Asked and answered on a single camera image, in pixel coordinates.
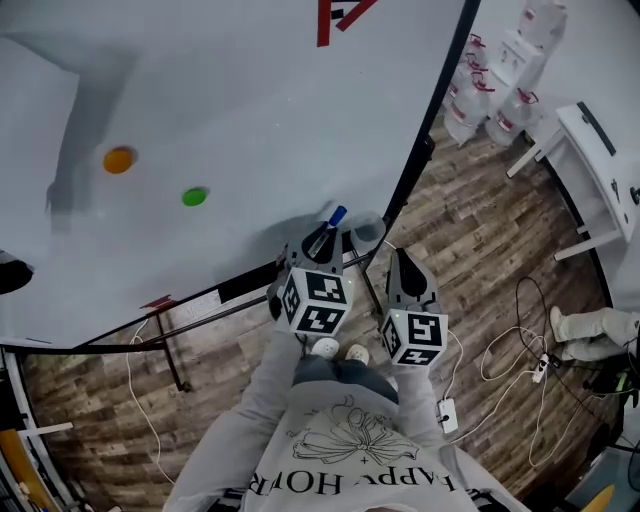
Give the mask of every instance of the floor plank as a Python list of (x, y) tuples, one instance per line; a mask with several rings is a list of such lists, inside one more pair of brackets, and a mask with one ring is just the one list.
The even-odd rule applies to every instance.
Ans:
[[(460, 435), (471, 430), (495, 406), (512, 381), (484, 382), (480, 362), (489, 343), (515, 325), (515, 286), (530, 275), (540, 283), (547, 304), (568, 312), (604, 305), (592, 262), (581, 255), (556, 263), (552, 255), (577, 241), (575, 223), (548, 173), (531, 165), (509, 180), (505, 172), (525, 150), (523, 143), (502, 150), (484, 135), (458, 148), (441, 120), (432, 131), (437, 150), (389, 241), (405, 247), (433, 270), (441, 287), (441, 302), (450, 315), (450, 328), (464, 345), (464, 358), (451, 396), (456, 398)], [(390, 249), (383, 246), (368, 274), (383, 298)], [(388, 373), (389, 363), (377, 332), (373, 303), (357, 268), (353, 312), (340, 341), (359, 341), (372, 353), (372, 364)], [(163, 315), (165, 329), (202, 318), (221, 307), (215, 293)], [(545, 317), (535, 287), (525, 282), (520, 293), (522, 324), (541, 333)], [(193, 386), (179, 393), (161, 353), (132, 354), (133, 387), (162, 442), (162, 465), (177, 477), (210, 423), (232, 407), (260, 361), (270, 325), (266, 305), (183, 334), (170, 341), (178, 370)], [(128, 343), (137, 326), (109, 340)], [(156, 335), (150, 322), (144, 338)], [(547, 332), (550, 349), (553, 336)], [(512, 332), (488, 352), (486, 373), (498, 375), (518, 357), (523, 346)], [(539, 353), (540, 348), (533, 348)], [(449, 347), (432, 371), (437, 395), (442, 395), (459, 354)], [(528, 353), (513, 375), (531, 369)], [(72, 421), (75, 429), (47, 437), (56, 462), (85, 489), (98, 509), (120, 505), (127, 511), (157, 511), (171, 485), (155, 467), (156, 441), (131, 399), (124, 355), (30, 356), (25, 361), (29, 395), (40, 424)], [(582, 382), (589, 370), (563, 369), (563, 382), (581, 399), (588, 396)], [(523, 377), (505, 398), (496, 415), (460, 444), (499, 478), (515, 495), (523, 496), (545, 479), (565, 485), (575, 482), (586, 446), (601, 420), (611, 422), (618, 400), (589, 399), (596, 417), (580, 409), (554, 456), (538, 468), (529, 464), (541, 386)], [(555, 377), (549, 377), (534, 462), (543, 458), (562, 436), (577, 402)]]

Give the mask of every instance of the jeans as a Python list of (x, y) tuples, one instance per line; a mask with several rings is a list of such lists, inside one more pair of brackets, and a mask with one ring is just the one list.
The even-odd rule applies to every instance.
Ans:
[(298, 363), (293, 385), (302, 382), (331, 380), (343, 384), (358, 384), (398, 404), (398, 393), (376, 370), (355, 359), (333, 363), (320, 356), (309, 355)]

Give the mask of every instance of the white table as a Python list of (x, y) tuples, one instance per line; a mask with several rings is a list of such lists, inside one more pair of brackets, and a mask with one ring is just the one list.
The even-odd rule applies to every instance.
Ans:
[[(587, 232), (586, 224), (590, 218), (601, 215), (602, 210), (610, 215), (613, 227), (592, 236), (589, 240), (557, 252), (554, 258), (556, 261), (560, 261), (619, 238), (624, 238), (628, 243), (633, 235), (639, 210), (633, 203), (629, 192), (630, 187), (634, 186), (634, 183), (631, 182), (632, 174), (629, 172), (629, 166), (634, 164), (621, 157), (619, 153), (611, 156), (593, 126), (583, 119), (583, 113), (577, 105), (562, 107), (556, 113), (558, 115), (557, 128), (536, 142), (509, 169), (507, 176), (512, 178), (532, 159), (540, 161), (562, 141), (568, 141), (584, 163), (587, 170), (585, 179), (591, 178), (595, 182), (603, 200), (600, 205), (583, 206), (581, 216), (585, 225), (578, 228), (578, 233)], [(614, 180), (617, 184), (618, 194), (612, 187)], [(567, 187), (567, 190), (571, 195), (571, 189)]]

